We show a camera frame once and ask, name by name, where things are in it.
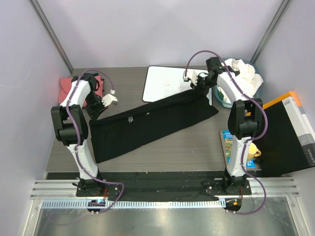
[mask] light purple wall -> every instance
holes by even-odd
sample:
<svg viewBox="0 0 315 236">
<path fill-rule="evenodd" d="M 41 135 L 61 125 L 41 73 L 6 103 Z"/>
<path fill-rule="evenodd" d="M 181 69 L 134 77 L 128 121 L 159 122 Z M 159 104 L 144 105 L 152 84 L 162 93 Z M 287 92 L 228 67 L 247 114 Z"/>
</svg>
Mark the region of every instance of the light purple wall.
<svg viewBox="0 0 315 236">
<path fill-rule="evenodd" d="M 20 236 L 54 138 L 59 77 L 69 71 L 27 0 L 0 9 L 0 234 Z"/>
<path fill-rule="evenodd" d="M 256 65 L 263 76 L 263 101 L 290 90 L 315 128 L 315 1 L 293 0 Z M 315 234 L 315 168 L 292 174 Z"/>
<path fill-rule="evenodd" d="M 204 49 L 250 59 L 280 2 L 39 0 L 75 68 L 183 65 Z"/>
</svg>

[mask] dark gray table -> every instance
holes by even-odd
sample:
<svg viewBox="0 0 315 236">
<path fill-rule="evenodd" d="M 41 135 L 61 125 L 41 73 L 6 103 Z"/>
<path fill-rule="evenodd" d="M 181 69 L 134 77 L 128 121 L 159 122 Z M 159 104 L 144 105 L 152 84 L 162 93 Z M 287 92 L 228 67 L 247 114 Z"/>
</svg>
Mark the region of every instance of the dark gray table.
<svg viewBox="0 0 315 236">
<path fill-rule="evenodd" d="M 142 93 L 147 67 L 98 68 L 114 82 L 118 105 L 112 105 L 100 118 L 112 116 L 145 104 Z M 75 69 L 78 75 L 83 69 Z M 106 91 L 110 84 L 105 80 Z M 227 128 L 230 113 L 213 98 L 219 113 L 193 127 L 181 130 L 142 146 L 115 159 L 98 164 L 101 172 L 137 171 L 222 171 L 225 168 L 219 132 Z M 88 139 L 90 151 L 93 148 Z M 69 150 L 54 140 L 48 172 L 77 172 L 78 168 Z"/>
</svg>

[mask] crumpled white cloth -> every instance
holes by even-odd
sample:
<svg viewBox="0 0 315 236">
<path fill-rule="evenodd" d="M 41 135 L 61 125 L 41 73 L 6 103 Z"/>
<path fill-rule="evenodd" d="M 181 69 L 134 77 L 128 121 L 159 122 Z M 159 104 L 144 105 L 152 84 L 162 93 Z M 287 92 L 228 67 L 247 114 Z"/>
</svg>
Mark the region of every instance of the crumpled white cloth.
<svg viewBox="0 0 315 236">
<path fill-rule="evenodd" d="M 245 64 L 243 60 L 236 59 L 227 59 L 225 63 L 231 66 L 234 71 L 240 71 L 240 74 L 235 77 L 235 81 L 245 94 L 254 96 L 263 83 L 262 77 L 259 74 L 255 74 L 254 67 L 250 64 Z M 223 89 L 218 86 L 218 90 L 223 94 L 223 101 L 231 103 Z"/>
</svg>

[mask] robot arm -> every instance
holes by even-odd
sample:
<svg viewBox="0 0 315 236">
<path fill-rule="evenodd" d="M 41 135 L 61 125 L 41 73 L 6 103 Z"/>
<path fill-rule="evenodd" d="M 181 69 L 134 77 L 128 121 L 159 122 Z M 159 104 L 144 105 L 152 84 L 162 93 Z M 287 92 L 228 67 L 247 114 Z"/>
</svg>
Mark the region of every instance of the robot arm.
<svg viewBox="0 0 315 236">
<path fill-rule="evenodd" d="M 236 193 L 240 188 L 245 186 L 246 173 L 244 172 L 241 163 L 246 162 L 251 141 L 249 139 L 257 137 L 262 128 L 262 113 L 250 100 L 244 97 L 235 84 L 231 80 L 225 67 L 221 65 L 219 58 L 210 58 L 206 61 L 208 75 L 197 75 L 194 71 L 190 71 L 185 81 L 191 81 L 191 87 L 207 94 L 209 88 L 218 85 L 227 94 L 233 106 L 228 119 L 228 129 L 232 136 L 232 151 L 230 161 L 227 164 L 224 173 L 223 184 L 228 194 Z M 239 72 L 234 72 L 229 68 L 232 76 Z M 262 106 L 261 99 L 255 99 Z M 242 155 L 244 143 L 247 143 L 245 153 Z"/>
<path fill-rule="evenodd" d="M 79 84 L 77 85 L 78 77 L 74 77 L 71 83 L 71 90 L 66 99 L 60 104 L 60 106 L 53 107 L 51 109 L 51 115 L 55 130 L 55 135 L 58 141 L 62 142 L 73 155 L 77 166 L 80 170 L 80 183 L 78 187 L 85 191 L 97 191 L 102 189 L 100 183 L 91 179 L 82 168 L 80 168 L 75 155 L 75 146 L 78 144 L 78 138 L 73 126 L 73 123 L 65 122 L 68 120 L 68 114 L 66 112 L 67 102 L 70 100 L 69 109 L 78 126 L 80 133 L 81 143 L 77 147 L 79 160 L 84 166 L 85 170 L 93 177 L 102 180 L 97 165 L 94 163 L 90 150 L 87 145 L 87 138 L 89 134 L 88 125 L 85 121 L 82 106 L 84 101 L 87 102 L 86 110 L 91 119 L 97 119 L 98 116 L 105 111 L 110 104 L 117 104 L 118 100 L 113 96 L 115 93 L 113 90 L 103 98 L 95 94 L 95 91 L 99 87 L 97 79 L 90 74 L 82 76 Z"/>
</svg>

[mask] whiteboard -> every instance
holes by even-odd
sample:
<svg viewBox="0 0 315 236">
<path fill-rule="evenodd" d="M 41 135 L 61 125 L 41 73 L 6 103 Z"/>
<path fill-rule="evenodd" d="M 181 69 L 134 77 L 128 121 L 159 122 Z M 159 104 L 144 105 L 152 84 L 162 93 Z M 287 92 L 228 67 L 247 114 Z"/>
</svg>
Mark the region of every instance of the whiteboard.
<svg viewBox="0 0 315 236">
<path fill-rule="evenodd" d="M 184 82 L 185 69 L 163 66 L 149 66 L 142 100 L 144 102 L 155 102 L 160 99 L 175 95 L 191 89 L 190 82 Z M 195 70 L 208 73 L 207 70 Z M 212 105 L 212 90 L 208 94 L 209 104 Z"/>
</svg>

